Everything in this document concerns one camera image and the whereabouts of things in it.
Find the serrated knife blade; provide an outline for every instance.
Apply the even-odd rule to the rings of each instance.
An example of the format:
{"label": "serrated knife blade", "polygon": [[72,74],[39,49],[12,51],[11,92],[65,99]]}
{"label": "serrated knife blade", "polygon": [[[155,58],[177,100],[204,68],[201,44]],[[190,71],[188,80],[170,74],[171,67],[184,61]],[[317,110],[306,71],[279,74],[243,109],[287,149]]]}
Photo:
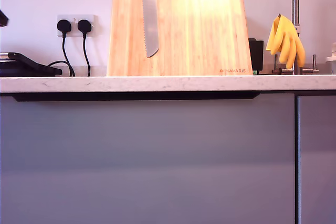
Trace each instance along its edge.
{"label": "serrated knife blade", "polygon": [[159,28],[157,21],[157,0],[142,0],[143,29],[147,58],[154,56],[159,50]]}

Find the wall socket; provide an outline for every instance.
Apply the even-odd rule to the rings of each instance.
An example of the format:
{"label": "wall socket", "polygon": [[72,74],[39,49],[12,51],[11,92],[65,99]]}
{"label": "wall socket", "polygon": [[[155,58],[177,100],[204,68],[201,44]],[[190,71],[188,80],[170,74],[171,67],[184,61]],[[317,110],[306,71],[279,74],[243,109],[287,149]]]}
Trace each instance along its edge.
{"label": "wall socket", "polygon": [[[62,19],[66,19],[67,21],[69,21],[72,26],[72,31],[67,33],[67,37],[81,37],[81,38],[83,37],[83,33],[79,31],[77,28],[78,22],[82,19],[86,19],[92,25],[92,32],[88,33],[87,37],[95,36],[94,15],[57,15],[57,23]],[[57,36],[62,37],[62,33],[57,29],[57,23],[56,23]]]}

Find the countertop edge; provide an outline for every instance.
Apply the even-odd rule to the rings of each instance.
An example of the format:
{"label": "countertop edge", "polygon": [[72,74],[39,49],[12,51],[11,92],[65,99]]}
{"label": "countertop edge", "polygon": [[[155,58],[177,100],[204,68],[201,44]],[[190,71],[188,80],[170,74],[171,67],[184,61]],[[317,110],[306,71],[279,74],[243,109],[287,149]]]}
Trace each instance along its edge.
{"label": "countertop edge", "polygon": [[0,93],[336,90],[336,76],[0,78]]}

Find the grey kitchen cabinet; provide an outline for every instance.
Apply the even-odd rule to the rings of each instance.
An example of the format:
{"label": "grey kitchen cabinet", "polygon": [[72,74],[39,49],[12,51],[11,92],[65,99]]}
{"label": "grey kitchen cabinet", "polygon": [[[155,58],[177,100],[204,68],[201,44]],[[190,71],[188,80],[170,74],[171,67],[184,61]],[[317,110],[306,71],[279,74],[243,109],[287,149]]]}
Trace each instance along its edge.
{"label": "grey kitchen cabinet", "polygon": [[293,224],[294,99],[2,97],[2,223]]}
{"label": "grey kitchen cabinet", "polygon": [[336,97],[301,97],[301,223],[336,223]]}

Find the rubber glove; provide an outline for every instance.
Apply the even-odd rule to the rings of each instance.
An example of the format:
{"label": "rubber glove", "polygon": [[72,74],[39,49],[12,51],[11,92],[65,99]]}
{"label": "rubber glove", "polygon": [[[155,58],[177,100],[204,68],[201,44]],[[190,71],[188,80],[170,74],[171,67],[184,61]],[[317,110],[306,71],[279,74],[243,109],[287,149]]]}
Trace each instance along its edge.
{"label": "rubber glove", "polygon": [[279,15],[272,25],[266,50],[275,55],[280,54],[280,63],[286,64],[287,69],[293,67],[296,55],[298,55],[298,65],[302,68],[306,61],[306,52],[302,42],[296,32],[293,23],[283,15]]}

